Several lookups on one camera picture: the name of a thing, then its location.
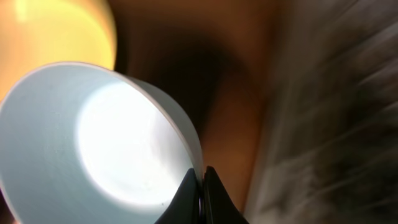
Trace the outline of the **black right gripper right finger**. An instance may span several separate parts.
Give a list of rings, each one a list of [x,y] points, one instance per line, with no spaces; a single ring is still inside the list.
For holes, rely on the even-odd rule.
[[[234,206],[218,174],[211,166],[206,168],[203,197],[207,224],[249,224]]]

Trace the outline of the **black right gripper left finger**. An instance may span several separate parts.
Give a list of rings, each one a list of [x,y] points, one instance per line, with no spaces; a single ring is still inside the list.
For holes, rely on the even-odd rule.
[[[200,193],[193,168],[185,174],[170,205],[155,224],[198,224]]]

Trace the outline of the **light blue bowl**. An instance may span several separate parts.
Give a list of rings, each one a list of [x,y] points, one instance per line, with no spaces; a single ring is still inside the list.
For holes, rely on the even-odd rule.
[[[1,103],[1,192],[19,223],[155,223],[191,168],[200,193],[202,162],[172,97],[103,67],[45,65]]]

